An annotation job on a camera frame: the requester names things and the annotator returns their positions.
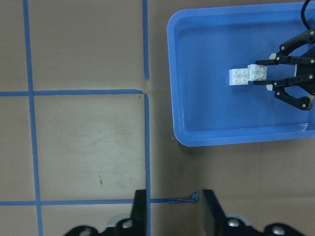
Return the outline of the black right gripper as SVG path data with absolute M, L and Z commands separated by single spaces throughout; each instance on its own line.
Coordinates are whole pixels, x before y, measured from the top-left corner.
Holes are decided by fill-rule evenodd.
M 254 85 L 266 85 L 275 92 L 274 97 L 302 111 L 312 108 L 315 100 L 315 48 L 311 48 L 301 56 L 290 56 L 294 50 L 306 45 L 314 44 L 315 29 L 299 34 L 280 45 L 280 50 L 274 59 L 256 60 L 259 65 L 295 64 L 294 77 L 282 80 L 254 81 Z M 300 87 L 309 95 L 295 98 L 288 94 L 288 87 Z

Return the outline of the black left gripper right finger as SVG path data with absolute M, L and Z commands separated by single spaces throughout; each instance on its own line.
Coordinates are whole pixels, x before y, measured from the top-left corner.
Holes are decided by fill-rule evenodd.
M 213 190 L 202 190 L 202 223 L 208 236 L 302 236 L 295 228 L 283 224 L 267 225 L 256 230 L 247 218 L 225 214 Z

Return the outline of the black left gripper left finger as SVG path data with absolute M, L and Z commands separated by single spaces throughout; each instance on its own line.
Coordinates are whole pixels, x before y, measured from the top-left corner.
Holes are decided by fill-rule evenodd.
M 108 226 L 103 232 L 83 225 L 68 231 L 65 236 L 145 236 L 147 231 L 147 195 L 146 189 L 136 190 L 130 217 L 121 219 L 114 226 Z

